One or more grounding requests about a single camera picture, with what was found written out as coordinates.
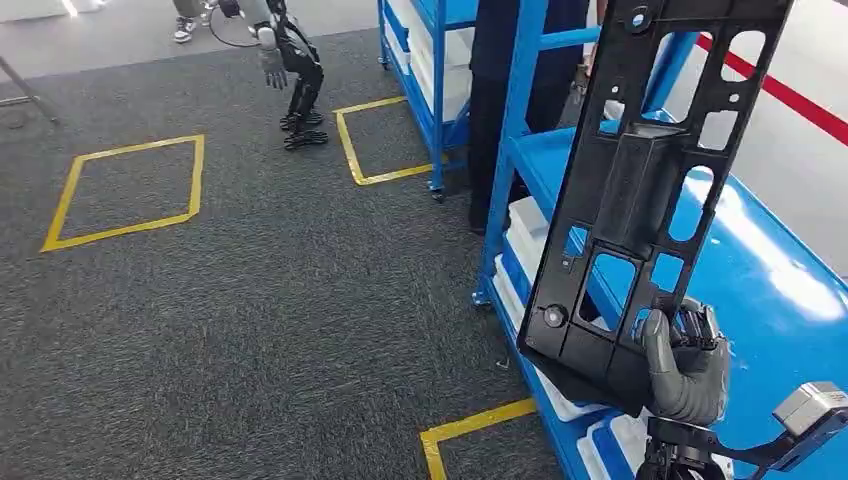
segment red stripe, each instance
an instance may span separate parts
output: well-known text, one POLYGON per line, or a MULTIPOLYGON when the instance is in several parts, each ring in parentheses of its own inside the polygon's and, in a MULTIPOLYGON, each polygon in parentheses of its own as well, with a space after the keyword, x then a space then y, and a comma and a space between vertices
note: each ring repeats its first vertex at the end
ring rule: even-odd
MULTIPOLYGON (((709 37, 704 35, 698 37, 697 45, 704 50, 709 51, 712 44, 713 41, 709 37)), ((753 65, 733 52, 727 52, 724 63, 745 78, 750 77, 754 71, 753 65)), ((763 81, 763 90, 783 102, 787 107, 798 112, 815 126, 827 132, 831 137, 848 146, 848 123, 841 118, 816 105, 809 98, 791 89, 788 85, 771 75, 766 75, 766 79, 763 81)))

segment yellow tape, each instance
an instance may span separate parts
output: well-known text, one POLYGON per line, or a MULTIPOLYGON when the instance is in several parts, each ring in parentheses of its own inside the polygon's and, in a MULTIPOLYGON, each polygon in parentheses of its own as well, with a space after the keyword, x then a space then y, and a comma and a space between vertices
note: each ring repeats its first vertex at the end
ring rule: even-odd
POLYGON ((352 107, 339 108, 338 110, 333 110, 333 113, 345 114, 345 113, 360 112, 362 110, 369 110, 371 108, 377 108, 377 107, 385 107, 386 105, 392 105, 392 104, 395 104, 395 103, 400 103, 400 102, 405 102, 405 101, 406 101, 406 97, 385 98, 383 100, 377 100, 375 102, 368 102, 368 103, 363 103, 361 105, 354 105, 352 107))
MULTIPOLYGON (((433 165, 426 164, 419 165, 417 167, 404 168, 394 172, 381 173, 370 177, 366 177, 362 173, 362 167, 359 165, 359 158, 356 156, 356 149, 353 148, 353 141, 350 138, 350 132, 347 129, 347 121, 344 118, 344 114, 360 112, 371 108, 384 107, 386 105, 392 105, 403 101, 406 101, 406 97, 393 97, 385 100, 377 100, 376 102, 363 103, 362 105, 354 105, 352 107, 333 110, 336 114, 336 127, 339 130, 339 138, 342 141, 342 148, 344 149, 345 158, 347 159, 347 166, 350 169, 353 181, 356 182, 357 185, 373 185, 375 183, 388 182, 389 180, 396 180, 398 178, 418 175, 419 173, 425 173, 433 170, 433 165)), ((444 154, 442 155, 442 163, 447 163, 447 156, 444 154)))
POLYGON ((157 142, 143 143, 140 145, 130 145, 126 147, 114 148, 102 152, 80 155, 74 158, 71 165, 71 171, 68 173, 68 179, 65 182, 65 188, 62 190, 62 195, 59 197, 59 205, 56 207, 56 213, 53 216, 53 221, 50 223, 50 228, 47 230, 47 238, 44 240, 44 246, 41 247, 41 252, 49 252, 51 250, 59 250, 61 248, 75 247, 84 243, 102 240, 108 237, 124 235, 126 233, 140 232, 144 230, 152 230, 154 228, 166 227, 177 223, 185 222, 200 211, 200 193, 201 193, 201 178, 203 174, 203 156, 205 151, 205 136, 192 135, 187 137, 170 138, 157 142), (88 160, 97 158, 111 157, 122 153, 138 152, 141 150, 149 150, 151 148, 163 147, 166 145, 175 145, 178 143, 194 142, 194 167, 192 169, 191 178, 191 193, 189 194, 188 213, 174 215, 172 217, 153 220, 150 222, 139 223, 127 227, 114 228, 103 232, 81 235, 78 237, 59 240, 59 235, 62 233, 62 226, 65 224, 65 216, 68 213, 71 200, 74 198, 74 191, 77 188, 82 167, 88 160))
POLYGON ((421 432, 421 445, 424 448, 424 458, 430 470, 431 480, 445 480, 445 466, 439 452, 439 442, 480 430, 496 423, 512 420, 536 411, 536 402, 532 398, 510 403, 493 410, 487 410, 456 422, 446 423, 421 432))

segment metal stand leg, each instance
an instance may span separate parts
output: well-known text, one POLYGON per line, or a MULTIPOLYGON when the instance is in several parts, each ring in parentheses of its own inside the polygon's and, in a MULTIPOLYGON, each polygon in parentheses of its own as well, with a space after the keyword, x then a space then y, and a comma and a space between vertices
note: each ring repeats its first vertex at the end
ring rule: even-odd
POLYGON ((24 94, 26 95, 24 97, 7 98, 5 100, 0 100, 0 107, 7 107, 9 105, 19 105, 21 103, 32 102, 41 111, 41 113, 44 114, 44 116, 47 117, 51 122, 59 123, 59 117, 56 116, 56 113, 53 111, 53 109, 49 105, 47 105, 47 103, 44 102, 41 97, 36 95, 35 91, 30 88, 30 86, 24 81, 23 78, 21 78, 20 75, 18 75, 18 72, 12 69, 12 66, 9 65, 9 63, 6 62, 6 59, 4 59, 3 57, 0 57, 0 68, 2 68, 4 72, 6 72, 6 75, 8 75, 9 78, 11 78, 13 82, 15 82, 15 85, 17 85, 18 88, 23 90, 24 94))

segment blue metal rack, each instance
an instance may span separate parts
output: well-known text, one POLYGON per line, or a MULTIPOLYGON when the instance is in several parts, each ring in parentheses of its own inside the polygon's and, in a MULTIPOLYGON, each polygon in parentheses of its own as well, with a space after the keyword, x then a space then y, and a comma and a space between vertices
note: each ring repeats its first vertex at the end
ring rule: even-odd
MULTIPOLYGON (((575 133, 574 128, 526 133, 524 115, 538 53, 594 41, 598 36, 597 29, 543 34, 547 4, 547 0, 521 2, 504 129, 473 301, 494 305, 563 470, 569 479, 586 480, 588 473, 575 443, 597 418, 590 415, 568 423, 557 418, 533 364, 515 348, 516 331, 492 282, 494 258, 503 250, 503 221, 514 174, 521 175, 550 222, 575 133)), ((645 93, 645 116, 673 121, 662 108, 696 35, 675 34, 667 44, 645 93)), ((616 128, 616 124, 609 121, 602 128, 616 128)), ((712 178, 703 173, 687 179, 675 215, 694 221, 700 218, 703 199, 712 183, 712 178)), ((580 239, 573 237, 569 242, 577 244, 580 239)), ((610 265, 599 266, 590 279, 589 294, 606 318, 620 314, 623 299, 616 292, 622 289, 615 285, 623 277, 610 265)), ((730 402, 725 420, 714 426, 727 445, 745 448, 777 436, 781 427, 769 413, 804 382, 824 379, 848 385, 848 370, 844 368, 848 363, 844 349, 848 344, 848 286, 732 176, 725 184, 688 294, 714 306, 722 330, 733 342, 730 402)), ((780 477, 841 478, 840 453, 845 451, 848 435, 835 438, 791 474, 780 477)), ((737 464, 736 473, 747 475, 752 470, 737 464)))
POLYGON ((377 0, 380 63, 384 66, 391 64, 392 71, 409 100, 433 165, 428 182, 429 188, 434 198, 440 200, 444 188, 445 169, 462 164, 461 161, 453 161, 445 165, 442 162, 442 155, 445 150, 465 145, 468 138, 467 103, 455 121, 444 121, 442 110, 445 90, 445 32, 474 26, 474 20, 477 17, 477 0, 412 0, 412 4, 433 39, 433 112, 431 113, 427 106, 415 75, 412 72, 405 74, 401 71, 398 67, 398 59, 389 47, 384 20, 388 20, 393 28, 402 27, 397 23, 397 16, 387 0, 377 0))

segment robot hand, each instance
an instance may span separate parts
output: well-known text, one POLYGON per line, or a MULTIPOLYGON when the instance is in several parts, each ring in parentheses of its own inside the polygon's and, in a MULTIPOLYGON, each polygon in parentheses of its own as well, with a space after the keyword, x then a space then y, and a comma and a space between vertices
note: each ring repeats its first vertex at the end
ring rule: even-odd
POLYGON ((280 49, 259 49, 259 63, 265 72, 265 84, 269 87, 282 90, 288 85, 286 80, 286 69, 283 66, 283 56, 280 49))
POLYGON ((687 298, 680 316, 683 333, 660 310, 652 310, 642 328, 654 392, 651 411, 706 427, 724 415, 727 405, 727 340, 711 307, 687 298))

